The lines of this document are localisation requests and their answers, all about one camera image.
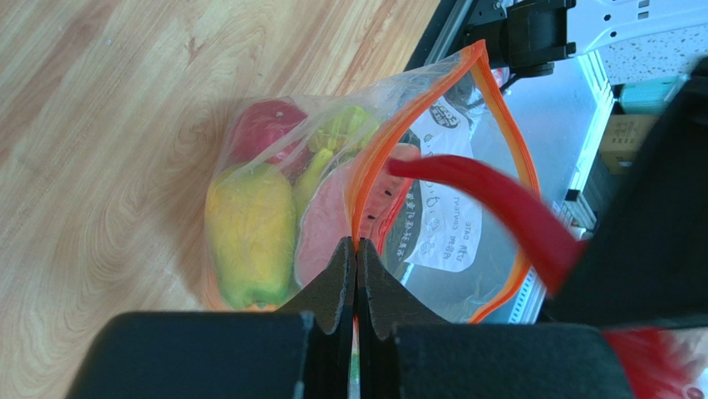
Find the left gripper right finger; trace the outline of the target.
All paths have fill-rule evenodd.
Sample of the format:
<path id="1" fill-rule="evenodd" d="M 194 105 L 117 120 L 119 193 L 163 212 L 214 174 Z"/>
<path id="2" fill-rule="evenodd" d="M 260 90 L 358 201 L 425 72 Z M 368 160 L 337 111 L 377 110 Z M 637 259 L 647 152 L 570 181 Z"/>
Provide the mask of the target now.
<path id="1" fill-rule="evenodd" d="M 356 255 L 364 398 L 630 398 L 601 333 L 575 324 L 455 324 L 429 310 L 362 239 Z"/>

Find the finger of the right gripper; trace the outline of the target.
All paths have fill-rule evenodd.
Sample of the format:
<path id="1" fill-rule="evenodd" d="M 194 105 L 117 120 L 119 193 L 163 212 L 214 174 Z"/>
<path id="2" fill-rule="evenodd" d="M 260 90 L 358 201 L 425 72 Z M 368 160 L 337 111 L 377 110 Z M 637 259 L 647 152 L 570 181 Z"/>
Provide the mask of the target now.
<path id="1" fill-rule="evenodd" d="M 596 328 L 706 326 L 706 61 L 647 135 L 551 314 Z"/>

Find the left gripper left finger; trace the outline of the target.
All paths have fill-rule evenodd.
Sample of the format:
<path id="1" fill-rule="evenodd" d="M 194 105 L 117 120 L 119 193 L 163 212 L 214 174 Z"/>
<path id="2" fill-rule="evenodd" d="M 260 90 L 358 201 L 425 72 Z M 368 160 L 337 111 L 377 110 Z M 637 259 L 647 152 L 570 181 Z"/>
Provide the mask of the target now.
<path id="1" fill-rule="evenodd" d="M 345 398 L 356 252 L 272 313 L 132 312 L 97 334 L 70 398 Z"/>

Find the long red chili pepper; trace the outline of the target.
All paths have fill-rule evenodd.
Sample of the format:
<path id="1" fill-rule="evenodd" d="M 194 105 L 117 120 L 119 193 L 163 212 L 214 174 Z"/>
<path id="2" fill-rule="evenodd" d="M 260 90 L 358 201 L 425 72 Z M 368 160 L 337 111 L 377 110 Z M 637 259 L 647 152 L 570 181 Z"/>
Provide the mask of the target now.
<path id="1" fill-rule="evenodd" d="M 483 204 L 509 230 L 550 295 L 557 295 L 587 245 L 534 193 L 483 162 L 457 155 L 391 160 L 391 175 L 443 184 Z"/>

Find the watermelon slice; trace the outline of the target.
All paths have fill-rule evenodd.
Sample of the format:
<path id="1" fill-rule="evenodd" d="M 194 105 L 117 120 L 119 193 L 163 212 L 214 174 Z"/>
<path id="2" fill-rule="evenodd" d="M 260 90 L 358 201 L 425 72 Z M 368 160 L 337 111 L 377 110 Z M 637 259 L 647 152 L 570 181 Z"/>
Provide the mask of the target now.
<path id="1" fill-rule="evenodd" d="M 294 278 L 302 288 L 327 267 L 339 241 L 352 235 L 345 188 L 360 163 L 361 160 L 356 158 L 335 167 L 319 185 L 304 211 L 294 262 Z M 386 170 L 375 178 L 359 233 L 362 238 L 372 241 L 380 254 L 412 185 L 412 179 L 389 175 Z"/>

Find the clear orange zip top bag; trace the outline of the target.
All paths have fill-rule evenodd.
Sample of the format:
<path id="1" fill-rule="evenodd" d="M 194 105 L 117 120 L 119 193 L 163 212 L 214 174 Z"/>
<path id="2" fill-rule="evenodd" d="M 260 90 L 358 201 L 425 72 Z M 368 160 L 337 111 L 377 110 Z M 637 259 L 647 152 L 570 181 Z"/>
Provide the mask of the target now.
<path id="1" fill-rule="evenodd" d="M 253 103 L 272 99 L 294 104 L 307 113 L 307 119 L 255 159 L 232 161 L 229 136 L 234 122 Z M 236 164 L 268 163 L 268 158 L 296 140 L 298 149 L 304 149 L 315 129 L 347 105 L 363 108 L 381 123 L 364 149 L 334 155 L 319 182 L 344 162 L 361 160 L 345 188 L 352 224 L 349 237 L 353 239 L 366 239 L 359 233 L 366 201 L 375 178 L 387 171 L 390 160 L 435 155 L 477 158 L 505 170 L 533 192 L 540 190 L 529 148 L 504 102 L 481 40 L 439 62 L 390 76 L 347 96 L 283 96 L 245 102 L 229 125 L 209 185 Z M 530 262 L 508 239 L 499 236 L 497 224 L 484 225 L 479 202 L 446 185 L 412 180 L 404 207 L 386 236 L 383 253 L 376 251 L 386 270 L 430 309 L 454 322 L 478 323 L 519 291 Z M 294 278 L 302 217 L 296 216 L 290 289 L 279 306 L 230 308 L 219 294 L 205 233 L 205 305 L 224 311 L 270 311 L 305 288 Z"/>

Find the red pomegranate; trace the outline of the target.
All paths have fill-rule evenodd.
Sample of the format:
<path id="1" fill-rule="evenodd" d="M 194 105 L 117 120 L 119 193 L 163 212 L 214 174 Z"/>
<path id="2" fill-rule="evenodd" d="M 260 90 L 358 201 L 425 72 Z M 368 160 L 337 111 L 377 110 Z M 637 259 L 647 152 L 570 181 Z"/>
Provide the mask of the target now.
<path id="1" fill-rule="evenodd" d="M 307 113 L 284 100 L 258 101 L 241 113 L 229 136 L 229 158 L 236 163 L 248 162 L 269 146 L 289 134 L 307 119 Z M 311 151 L 298 149 L 296 140 L 267 159 L 280 166 L 285 176 L 294 181 L 305 169 Z"/>

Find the yellow banana bunch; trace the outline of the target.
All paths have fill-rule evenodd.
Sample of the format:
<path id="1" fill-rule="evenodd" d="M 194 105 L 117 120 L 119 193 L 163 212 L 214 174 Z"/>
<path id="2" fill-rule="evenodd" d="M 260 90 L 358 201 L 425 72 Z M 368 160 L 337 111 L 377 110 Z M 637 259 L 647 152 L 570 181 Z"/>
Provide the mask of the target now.
<path id="1" fill-rule="evenodd" d="M 313 153 L 307 168 L 297 180 L 293 198 L 301 217 L 319 186 L 334 155 L 356 153 L 364 149 L 380 126 L 377 118 L 359 106 L 344 106 L 328 121 L 315 129 L 307 142 Z"/>

